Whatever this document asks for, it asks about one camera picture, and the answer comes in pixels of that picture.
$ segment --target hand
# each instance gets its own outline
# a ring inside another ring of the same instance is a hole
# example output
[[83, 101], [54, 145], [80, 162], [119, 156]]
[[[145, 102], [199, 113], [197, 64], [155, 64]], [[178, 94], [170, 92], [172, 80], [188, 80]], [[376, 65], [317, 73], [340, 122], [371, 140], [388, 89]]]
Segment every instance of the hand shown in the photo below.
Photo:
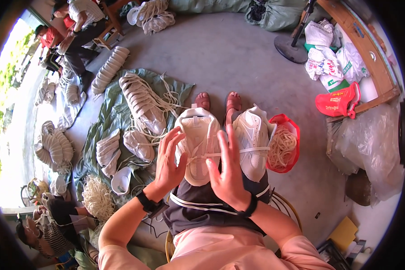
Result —
[[177, 144], [186, 137], [185, 133], [179, 133], [179, 131], [180, 127], [175, 127], [168, 132], [161, 140], [157, 151], [154, 186], [164, 192], [164, 195], [180, 184], [186, 171], [187, 153], [181, 155], [178, 166], [174, 162]]
[[218, 166], [211, 159], [206, 159], [205, 163], [209, 170], [211, 188], [216, 196], [237, 211], [245, 211], [250, 204], [250, 192], [243, 187], [240, 152], [232, 125], [227, 125], [226, 129], [229, 145], [223, 131], [220, 130], [217, 134], [221, 147], [222, 173], [219, 173]]
[[40, 206], [38, 207], [38, 213], [39, 213], [39, 214], [45, 213], [47, 210], [48, 210], [48, 209], [47, 209], [44, 205], [40, 205]]

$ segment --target foot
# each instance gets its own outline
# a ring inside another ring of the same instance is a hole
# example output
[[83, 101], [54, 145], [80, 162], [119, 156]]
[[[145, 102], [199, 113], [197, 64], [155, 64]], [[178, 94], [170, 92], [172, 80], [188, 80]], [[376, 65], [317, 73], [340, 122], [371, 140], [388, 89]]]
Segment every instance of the foot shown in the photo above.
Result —
[[227, 96], [227, 113], [225, 125], [232, 124], [232, 114], [241, 110], [241, 98], [237, 92], [230, 92]]
[[195, 103], [198, 108], [210, 111], [210, 97], [207, 92], [199, 93], [195, 98]]
[[79, 76], [79, 82], [82, 87], [82, 89], [81, 89], [82, 92], [85, 92], [90, 87], [94, 78], [95, 78], [95, 75], [88, 70], [84, 71]]

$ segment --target red plastic bag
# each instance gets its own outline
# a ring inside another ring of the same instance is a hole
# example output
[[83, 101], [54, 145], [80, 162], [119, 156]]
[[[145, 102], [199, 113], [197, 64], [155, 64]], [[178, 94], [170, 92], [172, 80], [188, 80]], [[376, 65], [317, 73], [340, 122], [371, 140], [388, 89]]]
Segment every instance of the red plastic bag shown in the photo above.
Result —
[[349, 116], [356, 117], [354, 107], [360, 100], [360, 88], [357, 82], [353, 82], [349, 87], [334, 91], [328, 94], [319, 94], [315, 98], [315, 105], [321, 113], [336, 117]]
[[273, 116], [270, 120], [270, 123], [272, 124], [277, 124], [277, 125], [283, 125], [286, 128], [288, 128], [289, 132], [293, 133], [295, 137], [297, 138], [297, 145], [295, 146], [295, 149], [291, 153], [292, 158], [290, 161], [287, 163], [287, 166], [282, 169], [276, 169], [272, 168], [269, 164], [269, 161], [266, 161], [265, 167], [271, 171], [275, 171], [278, 173], [286, 173], [292, 169], [292, 167], [296, 164], [298, 160], [298, 156], [300, 154], [300, 128], [294, 123], [291, 119], [288, 118], [285, 114], [280, 114]]

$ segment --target wrist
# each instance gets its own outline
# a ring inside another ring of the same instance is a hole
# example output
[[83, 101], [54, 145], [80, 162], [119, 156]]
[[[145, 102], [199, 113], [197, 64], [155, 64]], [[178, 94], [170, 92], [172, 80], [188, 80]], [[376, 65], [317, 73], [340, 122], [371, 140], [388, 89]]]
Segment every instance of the wrist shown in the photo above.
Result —
[[232, 208], [236, 211], [246, 211], [250, 205], [251, 194], [250, 192], [246, 191], [243, 196], [236, 198], [235, 200], [228, 203]]
[[153, 202], [160, 202], [169, 190], [158, 187], [155, 182], [151, 182], [148, 186], [144, 188], [144, 194], [147, 199], [152, 200]]

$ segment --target white cloth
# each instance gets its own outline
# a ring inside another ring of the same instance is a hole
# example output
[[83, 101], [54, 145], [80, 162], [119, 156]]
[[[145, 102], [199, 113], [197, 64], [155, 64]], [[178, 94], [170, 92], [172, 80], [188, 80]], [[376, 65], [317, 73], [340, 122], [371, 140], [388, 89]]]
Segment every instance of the white cloth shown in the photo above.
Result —
[[69, 3], [69, 17], [77, 21], [78, 14], [85, 11], [87, 14], [87, 20], [82, 25], [82, 28], [87, 27], [92, 22], [98, 22], [99, 20], [105, 18], [102, 10], [91, 0], [74, 0]]

